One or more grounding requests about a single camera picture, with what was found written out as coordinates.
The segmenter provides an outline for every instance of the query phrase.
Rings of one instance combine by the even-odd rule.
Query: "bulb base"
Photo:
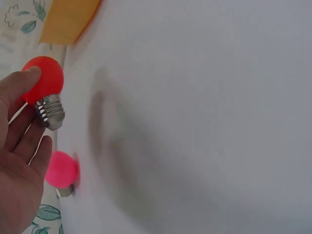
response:
[[[35,109],[42,123],[49,130],[54,131],[62,126],[65,112],[59,94],[45,96],[38,100]]]
[[[70,185],[68,188],[64,188],[64,189],[57,189],[55,188],[56,191],[57,191],[57,196],[58,197],[68,197],[70,196],[71,194],[74,193],[74,185]]]

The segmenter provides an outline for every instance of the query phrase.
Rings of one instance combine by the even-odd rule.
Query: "red light bulb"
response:
[[[77,163],[66,153],[55,151],[52,153],[45,180],[57,189],[59,196],[69,196],[77,178]]]
[[[32,90],[22,97],[29,104],[34,105],[48,129],[56,130],[62,126],[65,118],[59,97],[64,85],[62,67],[53,58],[40,56],[26,63],[22,71],[27,71],[32,66],[41,69],[41,77]]]

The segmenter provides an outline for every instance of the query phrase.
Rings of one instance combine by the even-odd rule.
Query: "white surface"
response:
[[[65,233],[311,233],[311,61],[308,0],[105,0],[65,63]]]

